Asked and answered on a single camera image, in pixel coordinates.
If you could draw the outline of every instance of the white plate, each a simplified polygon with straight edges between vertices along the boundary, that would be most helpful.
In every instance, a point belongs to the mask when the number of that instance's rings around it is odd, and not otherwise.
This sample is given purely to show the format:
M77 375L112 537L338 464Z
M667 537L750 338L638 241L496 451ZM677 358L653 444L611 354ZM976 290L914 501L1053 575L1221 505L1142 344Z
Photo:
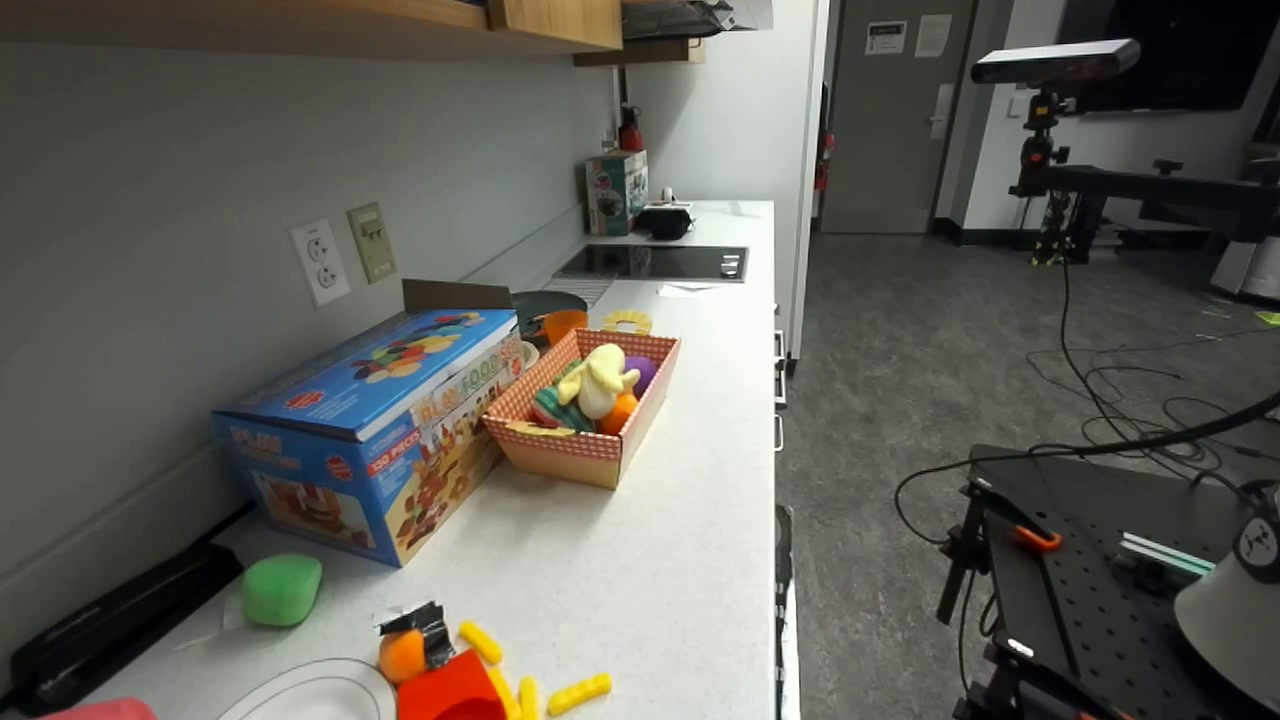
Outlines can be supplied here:
M258 684L224 720L396 720L391 684L360 659L301 663Z

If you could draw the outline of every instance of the white door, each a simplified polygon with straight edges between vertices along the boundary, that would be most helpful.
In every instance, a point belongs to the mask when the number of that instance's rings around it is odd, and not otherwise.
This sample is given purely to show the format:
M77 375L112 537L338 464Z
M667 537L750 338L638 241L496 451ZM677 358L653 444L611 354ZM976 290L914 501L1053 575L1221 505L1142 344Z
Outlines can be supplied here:
M839 5L822 232L928 232L976 0Z

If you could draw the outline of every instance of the wall outlet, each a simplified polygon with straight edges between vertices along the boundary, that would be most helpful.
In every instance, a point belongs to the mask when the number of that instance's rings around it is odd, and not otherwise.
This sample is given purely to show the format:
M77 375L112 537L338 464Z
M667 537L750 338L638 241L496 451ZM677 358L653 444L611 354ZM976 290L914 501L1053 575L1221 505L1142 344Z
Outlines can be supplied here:
M396 272L396 251L391 251L391 237L387 237L387 224L383 224L383 208L375 208L375 205L352 208L347 224L352 224L369 284L391 277Z
M344 257L336 251L336 237L327 218L293 229L294 258L310 284L310 300L330 302L352 290Z

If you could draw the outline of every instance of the cardboard box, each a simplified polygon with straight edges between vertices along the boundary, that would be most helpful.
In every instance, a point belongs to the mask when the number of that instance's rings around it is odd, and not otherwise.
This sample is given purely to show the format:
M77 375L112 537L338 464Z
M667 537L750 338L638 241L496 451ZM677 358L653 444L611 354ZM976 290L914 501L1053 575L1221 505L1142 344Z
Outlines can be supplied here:
M589 237L627 237L646 205L646 150L605 150L584 158Z
M519 375L502 288L403 284L399 314L215 410L293 530L403 562L496 464L484 407Z
M646 393L638 396L630 420L618 437L578 433L542 437L526 433L531 396L578 364L592 347L618 344L627 354L646 354L657 364ZM526 369L484 416L484 429L502 449L508 464L519 471L578 478L594 486L616 486L638 451L638 441L657 410L662 407L673 371L679 358L679 338L673 335L630 335L630 331L566 331L549 354Z

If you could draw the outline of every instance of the kitchen counter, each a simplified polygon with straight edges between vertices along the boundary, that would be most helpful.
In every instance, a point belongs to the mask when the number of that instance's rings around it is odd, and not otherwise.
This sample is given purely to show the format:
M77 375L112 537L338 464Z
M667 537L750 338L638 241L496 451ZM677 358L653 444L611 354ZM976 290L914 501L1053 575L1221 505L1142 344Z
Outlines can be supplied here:
M391 571L243 518L243 556L314 551L324 592L294 632L255 632L237 588L166 632L96 696L145 696L162 720L206 720L306 659L375 659L375 625L438 599L479 620L508 674L542 690L611 672L611 696L577 714L776 714L773 608L773 205L691 205L689 241L748 244L745 284L611 280L592 302L638 306L685 352L636 464L616 492L499 464L476 497Z

